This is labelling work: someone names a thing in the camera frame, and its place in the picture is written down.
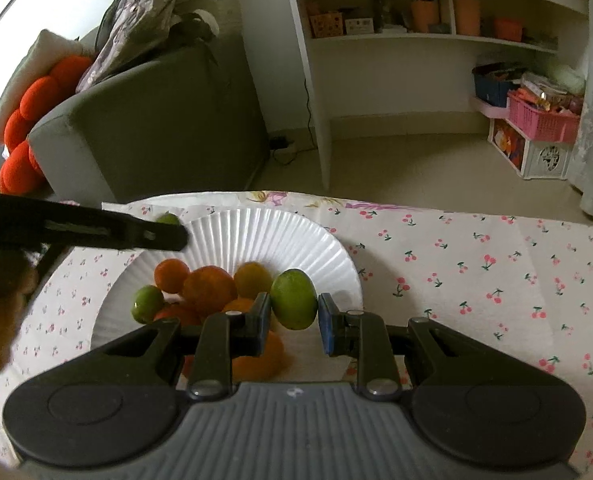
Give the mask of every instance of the lime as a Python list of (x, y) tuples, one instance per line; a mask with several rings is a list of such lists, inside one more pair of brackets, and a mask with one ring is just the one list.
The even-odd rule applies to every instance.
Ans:
[(163, 213), (159, 216), (156, 221), (159, 224), (172, 224), (172, 225), (180, 225), (179, 217), (167, 211), (167, 213)]
[(316, 318), (316, 290), (300, 269), (289, 269), (279, 275), (272, 283), (270, 299), (276, 319), (289, 330), (304, 330)]
[(163, 293), (153, 285), (145, 285), (134, 295), (132, 317), (137, 323), (151, 323), (164, 305)]

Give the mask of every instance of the orange cup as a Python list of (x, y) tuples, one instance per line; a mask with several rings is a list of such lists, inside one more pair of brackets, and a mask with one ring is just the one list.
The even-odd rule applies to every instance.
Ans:
[(417, 32), (429, 32), (430, 25), (438, 25), (438, 1), (426, 2), (424, 0), (414, 0), (411, 3), (412, 18), (414, 19), (414, 29)]
[(464, 36), (481, 35), (481, 2), (478, 0), (454, 0), (456, 33)]

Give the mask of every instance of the tiled floor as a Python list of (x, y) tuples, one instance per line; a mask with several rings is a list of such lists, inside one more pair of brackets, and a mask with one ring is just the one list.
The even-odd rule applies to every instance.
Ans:
[(270, 160), (254, 189), (593, 224), (579, 208), (580, 193), (566, 181), (522, 180), (484, 137), (339, 140), (332, 153), (328, 191), (321, 184), (318, 152), (301, 152), (288, 166)]

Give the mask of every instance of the white paper plate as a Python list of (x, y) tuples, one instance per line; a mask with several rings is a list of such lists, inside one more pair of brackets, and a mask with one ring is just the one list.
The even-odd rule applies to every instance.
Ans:
[[(278, 209), (233, 209), (196, 219), (186, 228), (190, 244), (182, 253), (144, 251), (118, 277), (100, 307), (92, 348), (140, 327), (130, 314), (134, 293), (153, 283), (155, 267), (166, 258), (179, 258), (192, 270), (215, 265), (231, 274), (249, 261), (260, 262), (273, 276), (301, 269), (316, 292), (329, 292), (340, 310), (363, 308), (361, 285), (349, 254), (333, 235), (307, 218)], [(318, 321), (306, 330), (280, 327), (278, 333), (292, 364), (277, 380), (340, 380), (349, 358), (325, 356)]]

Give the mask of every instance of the tablecloth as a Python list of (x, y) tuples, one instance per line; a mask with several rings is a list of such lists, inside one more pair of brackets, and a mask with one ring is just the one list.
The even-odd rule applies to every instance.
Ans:
[[(106, 205), (141, 218), (169, 210), (184, 220), (241, 206), (281, 208), (323, 225), (354, 260), (365, 309), (387, 323), (428, 316), (574, 386), (587, 425), (571, 463), (593, 478), (593, 226), (285, 192)], [(138, 254), (74, 249), (33, 301), (0, 373), (1, 460), (16, 460), (1, 426), (5, 399), (27, 378), (89, 349), (103, 298)]]

